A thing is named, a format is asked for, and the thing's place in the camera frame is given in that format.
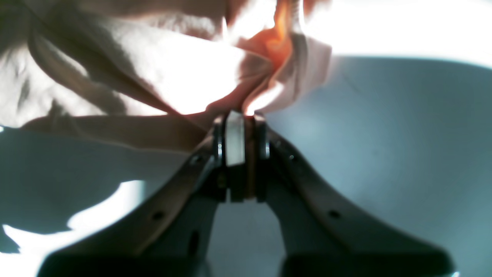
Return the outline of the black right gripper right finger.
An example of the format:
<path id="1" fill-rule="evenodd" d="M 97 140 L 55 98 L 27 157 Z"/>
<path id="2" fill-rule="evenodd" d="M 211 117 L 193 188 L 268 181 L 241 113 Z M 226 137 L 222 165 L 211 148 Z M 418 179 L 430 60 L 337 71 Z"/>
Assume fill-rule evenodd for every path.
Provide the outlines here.
<path id="1" fill-rule="evenodd" d="M 399 231 L 325 181 L 265 117 L 246 117 L 246 194 L 273 210 L 287 257 L 282 277 L 450 277 L 440 247 Z"/>

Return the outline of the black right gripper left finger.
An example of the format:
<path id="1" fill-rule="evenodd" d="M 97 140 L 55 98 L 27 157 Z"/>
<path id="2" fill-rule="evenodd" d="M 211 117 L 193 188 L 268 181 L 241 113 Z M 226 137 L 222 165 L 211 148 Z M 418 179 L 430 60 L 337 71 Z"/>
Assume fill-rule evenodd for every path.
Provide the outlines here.
<path id="1" fill-rule="evenodd" d="M 208 277 L 214 215 L 246 195 L 245 118 L 228 112 L 171 179 L 128 215 L 50 254 L 39 277 Z"/>

